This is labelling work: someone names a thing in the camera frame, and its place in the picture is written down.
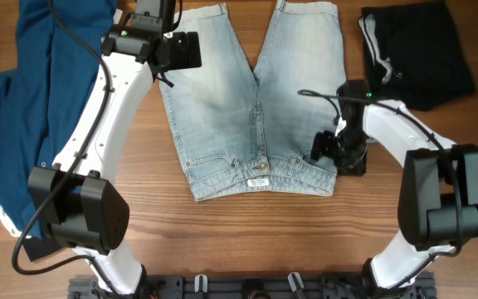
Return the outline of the light blue denim shorts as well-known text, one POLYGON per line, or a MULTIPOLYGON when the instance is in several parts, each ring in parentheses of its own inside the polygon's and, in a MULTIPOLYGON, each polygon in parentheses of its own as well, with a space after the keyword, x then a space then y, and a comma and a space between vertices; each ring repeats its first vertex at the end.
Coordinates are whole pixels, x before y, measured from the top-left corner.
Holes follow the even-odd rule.
POLYGON ((248 63, 219 3, 184 11, 202 65, 160 85, 179 162, 197 201, 260 191, 330 196, 337 168, 315 158, 314 137, 336 127, 345 83, 338 8, 276 3, 256 64, 248 63))

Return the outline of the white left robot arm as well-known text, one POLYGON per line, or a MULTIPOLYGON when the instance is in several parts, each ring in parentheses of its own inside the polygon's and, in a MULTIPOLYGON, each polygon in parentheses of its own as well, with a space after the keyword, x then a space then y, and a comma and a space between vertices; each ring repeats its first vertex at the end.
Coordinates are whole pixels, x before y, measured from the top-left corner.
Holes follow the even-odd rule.
POLYGON ((178 30, 179 1, 141 1, 102 37, 99 70, 80 119, 49 167, 28 179, 32 224, 71 248, 95 273, 88 295, 150 298, 144 266, 125 241, 129 206, 115 189, 120 154, 135 113, 166 73, 200 67, 196 32, 178 30))

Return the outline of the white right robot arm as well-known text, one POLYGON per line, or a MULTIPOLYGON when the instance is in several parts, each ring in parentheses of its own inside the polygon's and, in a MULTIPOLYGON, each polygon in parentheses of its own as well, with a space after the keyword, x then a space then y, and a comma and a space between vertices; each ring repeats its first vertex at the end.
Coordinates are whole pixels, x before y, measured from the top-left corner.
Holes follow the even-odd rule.
POLYGON ((336 129, 316 134, 313 160, 330 158, 339 174, 362 176, 374 140, 402 166, 399 230, 363 266, 360 286, 368 296, 408 289, 439 257, 456 257, 478 238, 478 146, 440 136, 402 101, 369 92, 363 80, 346 81, 335 95, 299 93, 335 110, 336 129))

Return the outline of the folded black shorts white stripes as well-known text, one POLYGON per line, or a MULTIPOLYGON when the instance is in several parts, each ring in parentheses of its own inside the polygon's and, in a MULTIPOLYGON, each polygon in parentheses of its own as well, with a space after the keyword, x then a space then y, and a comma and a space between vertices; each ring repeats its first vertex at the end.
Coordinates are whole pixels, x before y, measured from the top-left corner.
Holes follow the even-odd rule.
POLYGON ((372 93, 428 111, 476 91, 445 2, 363 7, 358 25, 372 93))

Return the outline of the dark blue shirt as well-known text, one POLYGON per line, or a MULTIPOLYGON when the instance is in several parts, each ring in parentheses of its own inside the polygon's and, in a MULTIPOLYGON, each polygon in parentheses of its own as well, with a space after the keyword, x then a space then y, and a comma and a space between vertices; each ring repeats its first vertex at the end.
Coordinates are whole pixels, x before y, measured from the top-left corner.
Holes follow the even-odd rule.
POLYGON ((0 72, 0 204, 22 231, 36 212, 27 181, 70 139, 90 96, 116 0, 19 3, 17 67, 0 72))

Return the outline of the black garment under pile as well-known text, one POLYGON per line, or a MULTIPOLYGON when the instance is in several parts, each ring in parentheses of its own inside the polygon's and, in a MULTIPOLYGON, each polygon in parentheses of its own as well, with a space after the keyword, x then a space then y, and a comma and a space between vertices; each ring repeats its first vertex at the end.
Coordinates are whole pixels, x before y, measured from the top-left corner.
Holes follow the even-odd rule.
POLYGON ((31 262, 62 250, 62 246, 52 238, 26 238, 22 246, 31 262))

